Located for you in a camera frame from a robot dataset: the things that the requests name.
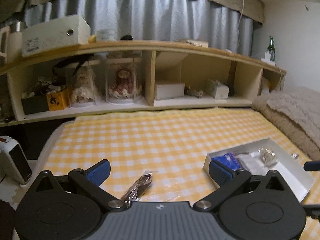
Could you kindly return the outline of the purple tissue pack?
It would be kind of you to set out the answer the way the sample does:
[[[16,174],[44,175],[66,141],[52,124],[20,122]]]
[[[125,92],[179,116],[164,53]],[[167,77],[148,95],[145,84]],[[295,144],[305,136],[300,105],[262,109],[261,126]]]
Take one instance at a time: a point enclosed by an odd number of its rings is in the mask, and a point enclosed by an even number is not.
[[[215,156],[212,158],[212,160],[218,161],[222,165],[225,165],[226,167],[234,171],[242,168],[240,162],[236,159],[233,153],[226,153],[221,156]]]

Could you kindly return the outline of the white kettle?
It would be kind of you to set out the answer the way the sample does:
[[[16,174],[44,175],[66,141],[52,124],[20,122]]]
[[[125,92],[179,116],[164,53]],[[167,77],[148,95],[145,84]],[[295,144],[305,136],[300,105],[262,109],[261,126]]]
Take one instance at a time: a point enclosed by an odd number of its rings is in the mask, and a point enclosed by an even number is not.
[[[1,60],[4,64],[20,61],[22,58],[23,31],[26,27],[24,21],[15,21],[1,28]]]

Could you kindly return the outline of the white face mask pack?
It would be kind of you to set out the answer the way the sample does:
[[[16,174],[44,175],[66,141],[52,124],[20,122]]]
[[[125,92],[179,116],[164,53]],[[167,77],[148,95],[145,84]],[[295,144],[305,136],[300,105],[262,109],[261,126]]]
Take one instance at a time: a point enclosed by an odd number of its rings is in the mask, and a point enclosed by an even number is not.
[[[251,153],[236,153],[235,157],[240,165],[253,175],[264,176],[268,172],[268,169],[264,166],[260,159]]]

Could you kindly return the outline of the white open box on shelf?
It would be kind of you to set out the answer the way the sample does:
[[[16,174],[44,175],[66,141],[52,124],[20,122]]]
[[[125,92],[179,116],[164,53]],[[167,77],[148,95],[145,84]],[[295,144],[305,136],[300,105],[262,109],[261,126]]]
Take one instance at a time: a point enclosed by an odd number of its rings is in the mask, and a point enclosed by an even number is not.
[[[182,61],[187,56],[186,53],[159,52],[156,57],[155,100],[181,98],[184,95],[181,72]]]

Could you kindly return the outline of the white long box on shelf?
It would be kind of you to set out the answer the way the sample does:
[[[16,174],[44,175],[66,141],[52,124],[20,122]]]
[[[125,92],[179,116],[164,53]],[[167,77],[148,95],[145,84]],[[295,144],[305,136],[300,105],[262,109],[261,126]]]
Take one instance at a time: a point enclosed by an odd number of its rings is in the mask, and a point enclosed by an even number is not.
[[[80,15],[57,18],[28,27],[22,35],[22,56],[88,44],[91,28]]]

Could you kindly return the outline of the crumpled clear plastic wrapper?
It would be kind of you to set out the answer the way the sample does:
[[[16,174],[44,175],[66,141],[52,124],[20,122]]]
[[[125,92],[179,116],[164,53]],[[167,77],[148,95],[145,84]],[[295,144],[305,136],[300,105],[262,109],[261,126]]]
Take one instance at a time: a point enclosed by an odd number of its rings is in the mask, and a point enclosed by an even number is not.
[[[299,154],[298,153],[293,153],[293,154],[291,154],[291,157],[293,159],[298,159],[299,158]]]

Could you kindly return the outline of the dark item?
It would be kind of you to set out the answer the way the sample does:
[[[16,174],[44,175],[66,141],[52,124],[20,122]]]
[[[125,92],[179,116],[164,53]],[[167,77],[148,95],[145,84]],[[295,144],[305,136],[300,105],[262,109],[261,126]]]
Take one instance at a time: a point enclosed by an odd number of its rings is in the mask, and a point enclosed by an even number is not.
[[[153,181],[153,172],[146,170],[123,194],[120,200],[130,207],[133,202],[139,201],[146,193]]]

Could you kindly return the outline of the green glass bottle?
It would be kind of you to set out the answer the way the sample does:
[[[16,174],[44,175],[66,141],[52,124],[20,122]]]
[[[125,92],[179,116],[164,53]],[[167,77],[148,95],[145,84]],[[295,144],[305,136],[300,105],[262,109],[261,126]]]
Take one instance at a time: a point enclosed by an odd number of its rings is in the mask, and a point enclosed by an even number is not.
[[[270,36],[270,41],[269,41],[269,45],[267,48],[267,51],[270,55],[270,61],[274,62],[275,61],[275,57],[276,57],[276,50],[274,47],[274,39],[272,36]]]

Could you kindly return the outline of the white shallow cardboard box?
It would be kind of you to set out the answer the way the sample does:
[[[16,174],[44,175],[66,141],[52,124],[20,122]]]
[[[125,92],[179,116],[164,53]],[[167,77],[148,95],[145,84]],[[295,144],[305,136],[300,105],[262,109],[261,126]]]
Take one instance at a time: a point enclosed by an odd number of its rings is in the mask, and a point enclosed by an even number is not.
[[[259,158],[259,149],[269,148],[273,150],[278,158],[278,163],[272,167],[266,167],[269,170],[277,170],[286,180],[287,184],[295,194],[296,198],[302,202],[308,195],[310,189],[314,184],[314,179],[311,174],[306,172],[302,166],[299,165],[296,159],[293,159],[283,148],[276,144],[270,138],[265,138],[242,145],[237,145],[231,148],[224,148],[207,154],[203,169],[209,173],[209,163],[215,156],[221,156],[226,153],[244,153],[248,152]]]

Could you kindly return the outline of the white tissue box on shelf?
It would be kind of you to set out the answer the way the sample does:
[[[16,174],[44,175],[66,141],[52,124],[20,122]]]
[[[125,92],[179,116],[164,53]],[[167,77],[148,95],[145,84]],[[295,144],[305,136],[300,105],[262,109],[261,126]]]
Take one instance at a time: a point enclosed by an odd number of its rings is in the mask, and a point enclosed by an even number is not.
[[[220,81],[208,79],[206,81],[205,92],[215,99],[227,100],[229,96],[229,87]]]

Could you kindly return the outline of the wooden headboard shelf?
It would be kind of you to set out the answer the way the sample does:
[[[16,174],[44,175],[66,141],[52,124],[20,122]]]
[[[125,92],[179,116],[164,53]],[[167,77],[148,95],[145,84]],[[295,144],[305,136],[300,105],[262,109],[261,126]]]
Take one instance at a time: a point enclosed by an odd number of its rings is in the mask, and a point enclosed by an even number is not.
[[[181,42],[113,41],[68,46],[1,67],[17,123],[108,112],[250,107],[263,78],[286,71]]]

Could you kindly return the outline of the orange halloween box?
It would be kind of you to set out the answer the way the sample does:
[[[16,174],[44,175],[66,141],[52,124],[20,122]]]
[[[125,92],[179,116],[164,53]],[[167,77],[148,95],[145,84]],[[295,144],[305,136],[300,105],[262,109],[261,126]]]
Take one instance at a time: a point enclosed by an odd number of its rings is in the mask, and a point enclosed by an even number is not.
[[[46,94],[49,111],[60,111],[68,107],[67,89],[57,93]]]

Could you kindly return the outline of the grey curtain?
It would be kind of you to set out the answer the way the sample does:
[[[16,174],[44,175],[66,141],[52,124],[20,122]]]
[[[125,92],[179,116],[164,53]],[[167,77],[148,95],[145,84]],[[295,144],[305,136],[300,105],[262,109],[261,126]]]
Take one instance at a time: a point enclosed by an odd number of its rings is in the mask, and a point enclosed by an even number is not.
[[[207,41],[210,47],[249,56],[253,23],[239,12],[207,0],[52,0],[25,10],[27,26],[80,15],[91,32],[108,29],[135,40]]]

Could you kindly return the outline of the doll in clear case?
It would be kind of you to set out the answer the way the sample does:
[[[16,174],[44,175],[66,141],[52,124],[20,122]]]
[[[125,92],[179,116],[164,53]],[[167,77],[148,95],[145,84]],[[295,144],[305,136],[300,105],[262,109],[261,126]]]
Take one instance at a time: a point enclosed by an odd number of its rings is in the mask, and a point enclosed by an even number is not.
[[[143,100],[141,57],[106,57],[106,101],[132,105]]]
[[[102,94],[97,84],[95,68],[100,60],[89,60],[80,67],[71,63],[66,67],[66,86],[71,108],[86,108],[99,105]]]

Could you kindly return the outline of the white small heater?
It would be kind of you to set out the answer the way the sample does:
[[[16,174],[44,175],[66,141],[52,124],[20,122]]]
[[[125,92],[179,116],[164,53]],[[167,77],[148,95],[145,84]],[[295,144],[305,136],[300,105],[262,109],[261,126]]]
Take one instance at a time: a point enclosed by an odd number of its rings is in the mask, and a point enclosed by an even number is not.
[[[1,135],[1,168],[8,177],[24,185],[32,175],[32,170],[17,140]]]

